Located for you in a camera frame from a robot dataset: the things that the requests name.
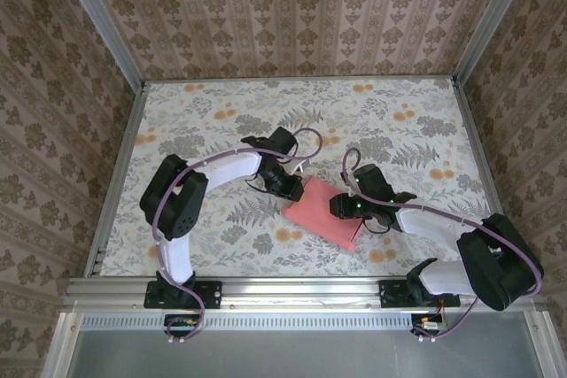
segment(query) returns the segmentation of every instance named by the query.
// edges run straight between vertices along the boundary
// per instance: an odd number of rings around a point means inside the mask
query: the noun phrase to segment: wall
[[[567,0],[513,0],[465,92],[567,349]]]
[[[78,0],[0,0],[0,375],[36,376],[133,93]]]
[[[103,0],[146,80],[452,73],[489,0]]]

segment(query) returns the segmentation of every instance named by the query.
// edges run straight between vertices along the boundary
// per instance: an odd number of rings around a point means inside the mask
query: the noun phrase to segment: table surface
[[[161,160],[175,153],[203,158],[247,135],[277,126],[310,126],[324,149],[304,175],[345,189],[341,159],[348,147],[375,163],[395,191],[474,217],[489,214],[451,81],[219,81],[152,83],[109,237],[102,275],[153,275],[151,229],[138,203]],[[316,147],[299,136],[299,152]],[[203,276],[405,274],[425,258],[454,254],[416,235],[363,230],[347,251],[280,214],[290,202],[232,181],[207,194],[191,232],[191,261]]]

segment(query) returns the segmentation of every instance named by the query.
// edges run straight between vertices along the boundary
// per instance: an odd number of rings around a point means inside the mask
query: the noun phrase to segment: vent grille
[[[163,313],[85,314],[81,330],[161,330],[164,318]],[[228,315],[210,312],[205,317],[203,328],[219,331],[411,329],[411,316],[406,313],[230,313]]]

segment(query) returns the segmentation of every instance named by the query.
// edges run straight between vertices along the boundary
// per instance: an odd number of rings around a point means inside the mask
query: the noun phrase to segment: floral mat
[[[462,115],[449,79],[223,81],[153,83],[132,152],[102,275],[152,275],[158,268],[150,226],[138,203],[161,160],[229,149],[277,126],[317,128],[324,149],[304,175],[339,188],[348,147],[375,163],[394,190],[469,216],[489,214]],[[299,136],[299,152],[316,138]],[[454,254],[417,235],[363,230],[356,251],[341,249],[280,214],[288,201],[242,180],[213,190],[191,232],[191,261],[208,276],[405,274],[429,257]]]

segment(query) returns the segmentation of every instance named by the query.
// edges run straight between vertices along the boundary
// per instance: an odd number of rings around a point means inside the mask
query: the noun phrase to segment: pink cloth
[[[304,185],[303,197],[291,207],[283,208],[282,214],[320,237],[354,251],[353,241],[362,219],[341,220],[329,212],[330,199],[342,193],[343,190],[311,177]]]

